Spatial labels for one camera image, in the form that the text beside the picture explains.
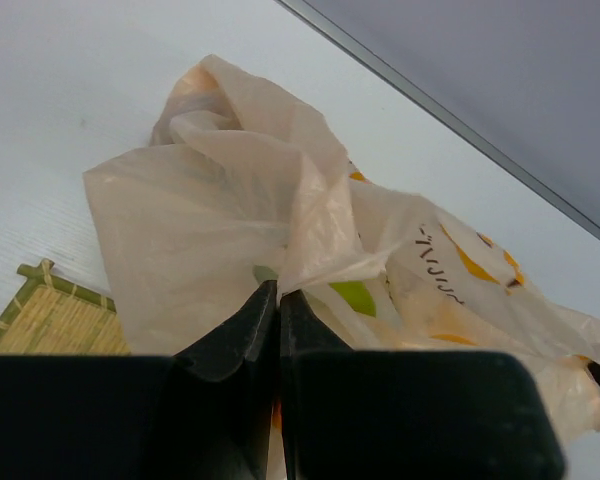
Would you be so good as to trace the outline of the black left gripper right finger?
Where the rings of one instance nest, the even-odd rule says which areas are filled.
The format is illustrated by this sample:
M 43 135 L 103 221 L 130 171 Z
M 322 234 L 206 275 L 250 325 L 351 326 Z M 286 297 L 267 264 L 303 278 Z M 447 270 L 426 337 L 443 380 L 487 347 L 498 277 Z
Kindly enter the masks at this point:
M 530 373 L 490 351 L 355 350 L 294 292 L 280 303 L 291 479 L 560 479 Z

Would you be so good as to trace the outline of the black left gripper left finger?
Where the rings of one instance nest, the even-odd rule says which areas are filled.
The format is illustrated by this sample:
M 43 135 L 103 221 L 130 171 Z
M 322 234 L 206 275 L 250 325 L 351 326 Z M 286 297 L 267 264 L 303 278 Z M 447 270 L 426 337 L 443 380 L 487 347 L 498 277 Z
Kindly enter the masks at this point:
M 173 356 L 0 355 L 0 479 L 262 479 L 276 286 Z

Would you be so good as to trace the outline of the green fake pear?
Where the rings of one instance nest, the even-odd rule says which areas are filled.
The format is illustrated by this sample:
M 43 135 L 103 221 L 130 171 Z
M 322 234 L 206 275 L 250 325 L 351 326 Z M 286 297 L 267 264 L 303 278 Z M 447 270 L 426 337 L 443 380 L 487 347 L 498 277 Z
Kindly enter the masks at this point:
M 259 283 L 278 279 L 278 274 L 268 266 L 254 265 L 252 273 Z M 371 317 L 377 316 L 376 303 L 362 281 L 334 282 L 330 283 L 329 286 L 336 291 L 355 312 Z

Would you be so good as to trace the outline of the translucent banana-print plastic bag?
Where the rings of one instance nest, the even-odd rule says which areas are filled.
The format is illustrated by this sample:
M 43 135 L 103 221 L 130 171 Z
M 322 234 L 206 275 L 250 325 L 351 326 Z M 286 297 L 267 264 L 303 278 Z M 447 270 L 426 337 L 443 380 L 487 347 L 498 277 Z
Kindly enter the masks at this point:
M 357 349 L 480 349 L 532 373 L 563 441 L 600 430 L 600 320 L 550 302 L 514 257 L 430 200 L 368 182 L 312 106 L 207 56 L 147 147 L 84 175 L 111 293 L 136 353 L 173 354 L 278 274 Z M 329 284 L 362 281 L 377 316 Z

